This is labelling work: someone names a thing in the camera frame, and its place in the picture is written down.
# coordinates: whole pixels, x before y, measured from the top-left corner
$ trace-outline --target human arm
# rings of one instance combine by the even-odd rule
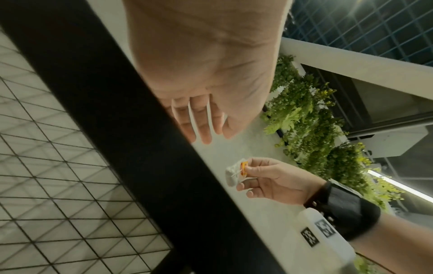
[[[268,198],[286,204],[305,204],[325,180],[287,163],[269,158],[249,159],[248,177],[237,190],[249,198]],[[356,252],[396,274],[427,274],[433,270],[433,232],[382,213],[365,234],[352,240]]]
[[[231,138],[260,113],[291,0],[123,0],[138,72],[190,142]]]

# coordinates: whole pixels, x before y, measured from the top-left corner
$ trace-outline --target white beam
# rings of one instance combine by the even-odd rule
[[[433,67],[282,38],[295,62],[433,100]]]

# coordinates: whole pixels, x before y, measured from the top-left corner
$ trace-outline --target orange object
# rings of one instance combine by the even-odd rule
[[[242,162],[240,163],[240,174],[243,178],[247,177],[247,172],[245,171],[245,167],[248,166],[248,162]]]

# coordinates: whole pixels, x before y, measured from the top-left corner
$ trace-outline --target black wrist strap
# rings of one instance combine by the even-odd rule
[[[326,182],[304,206],[319,211],[347,241],[371,229],[381,214],[378,206],[357,192],[331,181]]]

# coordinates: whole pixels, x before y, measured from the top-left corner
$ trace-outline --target white light strip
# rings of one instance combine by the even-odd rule
[[[415,189],[413,189],[411,187],[405,186],[405,185],[403,185],[403,184],[401,184],[401,183],[399,183],[397,181],[394,181],[393,179],[388,178],[388,177],[386,177],[386,176],[384,176],[384,175],[382,175],[380,173],[377,173],[377,172],[375,172],[373,170],[369,170],[368,173],[371,174],[371,175],[373,175],[373,176],[375,176],[375,177],[377,177],[377,178],[381,178],[381,179],[387,181],[388,183],[390,183],[392,185],[395,185],[398,188],[401,188],[401,189],[403,189],[403,190],[405,190],[407,192],[410,192],[410,193],[412,193],[414,195],[417,195],[418,197],[423,198],[424,200],[427,200],[430,203],[433,203],[433,198],[430,197],[430,196],[428,196],[428,195],[425,195],[424,193],[421,193],[421,192],[419,192],[419,191],[417,191],[417,190],[415,190]]]

